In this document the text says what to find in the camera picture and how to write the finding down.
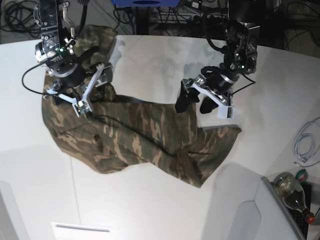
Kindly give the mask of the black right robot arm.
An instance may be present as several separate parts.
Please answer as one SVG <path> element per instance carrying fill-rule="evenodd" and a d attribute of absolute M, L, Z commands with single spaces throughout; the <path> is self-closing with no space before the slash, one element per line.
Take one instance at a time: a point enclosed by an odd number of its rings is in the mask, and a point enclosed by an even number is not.
<path fill-rule="evenodd" d="M 80 56 L 74 53 L 73 47 L 86 23 L 89 1 L 79 0 L 78 3 L 82 5 L 78 27 L 68 17 L 68 0 L 40 0 L 33 10 L 41 37 L 41 42 L 35 46 L 35 58 L 50 76 L 62 80 L 69 88 L 78 87 L 88 77 L 83 62 L 99 50 L 98 46 L 93 46 Z"/>

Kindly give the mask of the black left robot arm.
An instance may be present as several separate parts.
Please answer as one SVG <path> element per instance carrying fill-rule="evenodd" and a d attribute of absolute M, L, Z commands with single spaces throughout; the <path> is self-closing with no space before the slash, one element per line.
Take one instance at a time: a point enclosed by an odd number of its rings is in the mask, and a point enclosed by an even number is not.
<path fill-rule="evenodd" d="M 258 58 L 258 38 L 265 6 L 261 0 L 228 0 L 226 7 L 205 9 L 201 17 L 205 39 L 209 46 L 223 54 L 223 62 L 218 66 L 205 66 L 196 78 L 183 79 L 175 103 L 177 113 L 200 101 L 202 114 L 218 109 L 222 118 L 231 118 L 234 114 L 233 97 L 237 90 L 233 86 L 240 77 L 247 78 L 255 73 Z M 225 45 L 218 47 L 213 43 L 209 32 L 209 18 L 217 13 L 222 26 Z"/>

